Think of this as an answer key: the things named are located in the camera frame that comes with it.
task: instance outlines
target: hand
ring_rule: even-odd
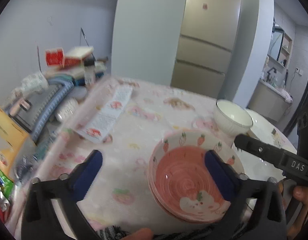
[[[278,183],[278,188],[280,192],[283,192],[283,184],[281,181]],[[302,224],[305,220],[308,211],[308,187],[296,186],[293,190],[293,197],[298,201],[301,201],[303,203],[303,207],[294,224],[289,228],[287,232],[288,239],[294,239],[294,237],[301,230]]]
[[[142,228],[135,233],[122,238],[122,240],[152,240],[153,232],[149,228]]]

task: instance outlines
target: strawberry patterned bowl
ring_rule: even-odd
[[[206,132],[174,133],[156,145],[149,161],[149,187],[166,213],[192,223],[213,223],[223,217],[230,202],[222,198],[205,166],[209,150],[238,174],[244,173],[236,153]]]

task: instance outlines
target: blue gripper pad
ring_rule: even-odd
[[[68,186],[72,192],[71,196],[76,202],[84,199],[102,164],[102,153],[93,150],[85,162],[77,165],[71,172]]]
[[[214,150],[205,153],[205,166],[222,197],[232,201],[239,190],[240,181],[232,168],[224,163]]]

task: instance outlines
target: green snack bag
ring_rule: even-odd
[[[2,192],[6,199],[10,199],[14,183],[0,170],[0,184],[2,183]]]

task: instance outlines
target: refrigerator door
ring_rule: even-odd
[[[186,0],[181,35],[232,51],[241,0]]]
[[[176,59],[226,73],[231,53],[206,42],[180,37]]]
[[[176,61],[171,86],[217,98],[224,79],[223,73]]]

